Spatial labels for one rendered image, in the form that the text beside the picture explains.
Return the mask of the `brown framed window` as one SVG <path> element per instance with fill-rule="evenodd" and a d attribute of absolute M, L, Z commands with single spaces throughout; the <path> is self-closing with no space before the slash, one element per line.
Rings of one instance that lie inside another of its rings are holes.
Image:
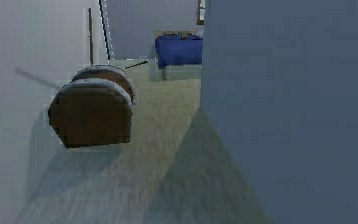
<path fill-rule="evenodd" d="M 204 25 L 205 0 L 197 0 L 197 16 L 196 24 Z"/>

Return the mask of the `bed with blue cover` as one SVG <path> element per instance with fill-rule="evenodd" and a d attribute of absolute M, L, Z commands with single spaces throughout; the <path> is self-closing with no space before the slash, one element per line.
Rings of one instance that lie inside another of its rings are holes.
<path fill-rule="evenodd" d="M 194 31 L 156 31 L 154 47 L 162 80 L 168 66 L 201 65 L 203 38 Z"/>

